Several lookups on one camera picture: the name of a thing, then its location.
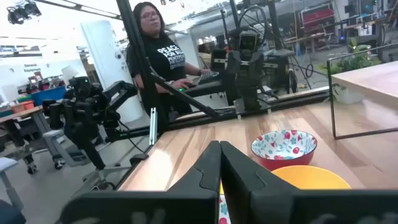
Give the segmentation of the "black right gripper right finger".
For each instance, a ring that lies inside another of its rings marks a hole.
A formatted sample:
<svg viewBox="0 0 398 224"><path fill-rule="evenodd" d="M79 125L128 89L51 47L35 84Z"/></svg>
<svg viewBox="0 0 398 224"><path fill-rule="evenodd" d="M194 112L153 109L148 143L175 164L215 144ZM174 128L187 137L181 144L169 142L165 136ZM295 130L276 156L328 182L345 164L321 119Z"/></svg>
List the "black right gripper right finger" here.
<svg viewBox="0 0 398 224"><path fill-rule="evenodd" d="M300 190L220 144L232 224L398 224L398 190Z"/></svg>

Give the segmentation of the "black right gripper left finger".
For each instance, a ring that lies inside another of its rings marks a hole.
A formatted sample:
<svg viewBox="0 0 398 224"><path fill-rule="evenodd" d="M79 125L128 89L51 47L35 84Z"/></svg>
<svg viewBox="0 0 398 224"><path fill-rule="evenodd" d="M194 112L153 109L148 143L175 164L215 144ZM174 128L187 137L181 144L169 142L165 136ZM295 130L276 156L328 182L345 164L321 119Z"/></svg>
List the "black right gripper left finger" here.
<svg viewBox="0 0 398 224"><path fill-rule="evenodd" d="M93 191L69 201L62 224L217 224L221 144L212 141L166 191Z"/></svg>

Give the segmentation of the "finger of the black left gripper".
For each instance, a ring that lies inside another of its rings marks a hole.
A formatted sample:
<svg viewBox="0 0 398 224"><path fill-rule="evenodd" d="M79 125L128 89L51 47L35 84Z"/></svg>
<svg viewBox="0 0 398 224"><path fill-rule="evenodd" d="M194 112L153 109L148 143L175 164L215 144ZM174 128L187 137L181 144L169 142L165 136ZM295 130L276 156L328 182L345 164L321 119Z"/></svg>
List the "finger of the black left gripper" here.
<svg viewBox="0 0 398 224"><path fill-rule="evenodd" d="M249 107L248 84L245 78L238 77L238 92L243 99L244 107Z"/></svg>
<svg viewBox="0 0 398 224"><path fill-rule="evenodd" d="M257 100L257 88L259 86L259 81L255 78L250 78L248 80L248 83L249 83L248 107L259 108L260 104Z"/></svg>

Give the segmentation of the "black equipment cart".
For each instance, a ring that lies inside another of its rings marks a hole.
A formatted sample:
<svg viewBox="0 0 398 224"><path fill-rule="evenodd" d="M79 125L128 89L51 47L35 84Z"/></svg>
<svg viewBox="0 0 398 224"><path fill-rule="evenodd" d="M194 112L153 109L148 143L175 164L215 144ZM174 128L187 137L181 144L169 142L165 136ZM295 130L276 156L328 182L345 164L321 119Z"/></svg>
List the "black equipment cart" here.
<svg viewBox="0 0 398 224"><path fill-rule="evenodd" d="M289 66L289 57L295 52L287 49L272 49L264 53L264 74L268 87L274 90L284 89L287 93L298 92L297 77Z"/></svg>

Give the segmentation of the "computer keyboard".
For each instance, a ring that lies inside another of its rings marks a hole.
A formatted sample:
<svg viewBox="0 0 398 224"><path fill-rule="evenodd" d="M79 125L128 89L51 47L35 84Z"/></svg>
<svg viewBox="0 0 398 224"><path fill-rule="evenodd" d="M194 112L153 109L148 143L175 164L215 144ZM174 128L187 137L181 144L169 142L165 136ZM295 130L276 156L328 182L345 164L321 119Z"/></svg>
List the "computer keyboard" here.
<svg viewBox="0 0 398 224"><path fill-rule="evenodd" d="M197 85L202 85L202 84L206 84L206 83L217 81L217 80L219 80L218 72L207 71L205 73L202 73L199 77L194 78L192 80L192 84L197 86Z"/></svg>

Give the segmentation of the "person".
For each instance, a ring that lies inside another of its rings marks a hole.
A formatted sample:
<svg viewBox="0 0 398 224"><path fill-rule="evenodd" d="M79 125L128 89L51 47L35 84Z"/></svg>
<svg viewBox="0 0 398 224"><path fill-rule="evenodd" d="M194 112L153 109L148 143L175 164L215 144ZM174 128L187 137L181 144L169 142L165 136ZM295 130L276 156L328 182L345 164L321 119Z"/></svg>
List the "person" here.
<svg viewBox="0 0 398 224"><path fill-rule="evenodd" d="M187 75L200 76L209 69L201 69L186 62L186 57L182 49L165 33L165 22L159 10L151 2L140 2L132 11L137 22L139 34L149 59L149 63L158 75L165 79L173 87L189 89L192 84ZM132 46L127 47L126 60L129 71L134 79L146 113L150 116L151 98L145 94L144 82L138 69L137 57L133 56ZM183 102L169 91L155 84L159 93L160 104L167 116L171 114L173 120L179 116L192 113L192 108L188 103Z"/></svg>

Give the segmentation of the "silver aluminium extrusion piece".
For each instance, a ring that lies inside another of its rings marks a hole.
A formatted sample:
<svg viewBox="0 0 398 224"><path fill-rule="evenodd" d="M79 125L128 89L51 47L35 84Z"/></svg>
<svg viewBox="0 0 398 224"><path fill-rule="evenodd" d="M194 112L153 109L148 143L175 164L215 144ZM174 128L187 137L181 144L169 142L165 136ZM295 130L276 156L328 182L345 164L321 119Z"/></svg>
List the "silver aluminium extrusion piece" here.
<svg viewBox="0 0 398 224"><path fill-rule="evenodd" d="M157 108L153 107L150 110L150 130L149 130L149 145L153 146L157 141Z"/></svg>

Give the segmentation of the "red storage rack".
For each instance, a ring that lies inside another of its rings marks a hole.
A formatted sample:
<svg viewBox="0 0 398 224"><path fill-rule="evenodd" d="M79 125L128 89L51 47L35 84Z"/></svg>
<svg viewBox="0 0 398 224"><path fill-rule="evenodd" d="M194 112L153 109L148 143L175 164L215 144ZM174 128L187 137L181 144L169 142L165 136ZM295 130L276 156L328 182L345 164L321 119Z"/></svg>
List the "red storage rack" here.
<svg viewBox="0 0 398 224"><path fill-rule="evenodd" d="M301 29L311 32L319 28L320 24L327 19L334 18L334 11L329 7L326 9L308 9L300 12Z"/></svg>

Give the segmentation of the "small green potted plant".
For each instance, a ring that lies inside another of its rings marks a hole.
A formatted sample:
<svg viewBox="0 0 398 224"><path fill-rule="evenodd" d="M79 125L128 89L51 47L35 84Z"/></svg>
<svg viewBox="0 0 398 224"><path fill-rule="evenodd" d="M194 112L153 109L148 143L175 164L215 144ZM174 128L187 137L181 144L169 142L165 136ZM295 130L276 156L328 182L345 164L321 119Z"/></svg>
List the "small green potted plant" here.
<svg viewBox="0 0 398 224"><path fill-rule="evenodd" d="M335 62L332 62L330 65L331 74L334 75L337 73L379 65L381 61L370 51L371 48L372 47L369 44L358 44L355 38L350 38L348 41L349 52L336 54L336 56L352 54L364 50L368 51L366 53L341 58ZM337 102L346 105L359 103L364 99L364 95L362 93L350 90L347 87L338 85L336 83L333 85L333 96Z"/></svg>

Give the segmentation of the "wooden shelf with black legs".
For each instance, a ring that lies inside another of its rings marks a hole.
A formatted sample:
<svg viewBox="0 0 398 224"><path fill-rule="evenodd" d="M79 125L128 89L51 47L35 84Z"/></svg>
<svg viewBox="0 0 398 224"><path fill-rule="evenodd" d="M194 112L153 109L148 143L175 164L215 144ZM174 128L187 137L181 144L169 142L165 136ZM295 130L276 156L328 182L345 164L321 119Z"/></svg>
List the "wooden shelf with black legs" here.
<svg viewBox="0 0 398 224"><path fill-rule="evenodd" d="M352 54L329 58L326 61L326 70L327 70L329 97L330 97L331 128L332 128L332 136L335 140L357 138L357 137L398 131L398 127L396 127L396 128L380 129L380 130L368 131L362 133L347 134L342 136L338 136L336 134L335 108L334 108L335 101L334 101L333 87L332 87L333 83L361 92L362 94L367 95L371 98L385 101L386 103L398 103L398 61L383 63L366 68L360 68L357 70L351 70L348 72L343 72L335 75L331 73L331 62L333 60L339 60L346 57L364 54L366 52L367 52L366 50L363 50Z"/></svg>

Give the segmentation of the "grey wheeled workbench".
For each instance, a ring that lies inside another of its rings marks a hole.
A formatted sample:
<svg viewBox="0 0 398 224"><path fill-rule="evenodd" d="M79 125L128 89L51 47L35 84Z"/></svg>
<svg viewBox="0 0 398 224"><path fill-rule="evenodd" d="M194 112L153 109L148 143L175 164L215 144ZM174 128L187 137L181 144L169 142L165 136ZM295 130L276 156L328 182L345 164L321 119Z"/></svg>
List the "grey wheeled workbench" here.
<svg viewBox="0 0 398 224"><path fill-rule="evenodd" d="M4 128L14 143L17 149L16 157L23 159L28 174L32 175L38 171L32 154L43 149L47 149L52 156L55 169L60 170L64 167L65 160L55 147L58 142L52 143L44 138L44 134L51 129L41 106L1 117L1 128Z"/></svg>

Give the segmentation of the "blue plastic bin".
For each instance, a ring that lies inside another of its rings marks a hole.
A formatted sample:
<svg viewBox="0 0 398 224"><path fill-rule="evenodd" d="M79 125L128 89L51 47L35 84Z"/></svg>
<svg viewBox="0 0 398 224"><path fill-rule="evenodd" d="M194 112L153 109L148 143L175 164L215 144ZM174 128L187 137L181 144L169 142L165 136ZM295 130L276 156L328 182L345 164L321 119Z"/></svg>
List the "blue plastic bin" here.
<svg viewBox="0 0 398 224"><path fill-rule="evenodd" d="M64 86L59 86L56 88L51 88L48 90L38 91L31 94L31 98L34 101L34 105L42 105L44 100L59 100L62 99L67 92Z"/></svg>

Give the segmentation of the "black aluminium rig frame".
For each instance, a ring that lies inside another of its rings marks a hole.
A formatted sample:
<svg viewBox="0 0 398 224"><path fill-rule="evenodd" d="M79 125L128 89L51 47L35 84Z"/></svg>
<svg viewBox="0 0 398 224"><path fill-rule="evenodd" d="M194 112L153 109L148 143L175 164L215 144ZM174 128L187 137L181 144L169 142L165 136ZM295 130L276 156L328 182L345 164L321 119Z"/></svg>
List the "black aluminium rig frame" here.
<svg viewBox="0 0 398 224"><path fill-rule="evenodd" d="M144 47L141 38L139 37L139 29L135 18L133 18L131 12L131 5L129 0L116 0L118 4L119 11L121 14L116 16L116 19L122 20L124 28L127 32L127 37L130 43L133 45L133 53L137 55L138 67L144 70L144 73L148 75L147 82L150 87L150 92L148 94L155 98L154 105L160 108L159 93L155 91L155 85L160 84L166 87L167 90L171 90L175 93L180 100L185 103L190 104L196 109L203 112L203 115L198 115L192 118L183 118L181 120L166 122L165 110L160 110L160 117L156 121L161 125L160 130L156 132L156 136L161 136L162 133L167 131L174 131L183 128L191 128L194 126L199 126L203 124L215 123L218 121L229 120L236 117L236 110L233 109L213 109L209 106L205 106L195 99L197 96L210 95L213 93L225 92L227 99L230 100L232 97L237 97L236 90L228 86L227 83L232 81L231 77L226 75L219 75L219 79L216 81L204 83L202 85L193 85L191 89L188 90L178 90L167 84L161 79L161 77L154 72L150 73L149 61L144 58ZM326 92L328 88L317 88L316 90L303 91L298 93L289 93L288 95L278 96L274 101L271 100L261 100L262 108L253 112L242 112L243 116L250 116L253 114L262 114L266 110L282 110L286 108L294 108L302 105L308 105L312 103L318 103L328 97Z"/></svg>

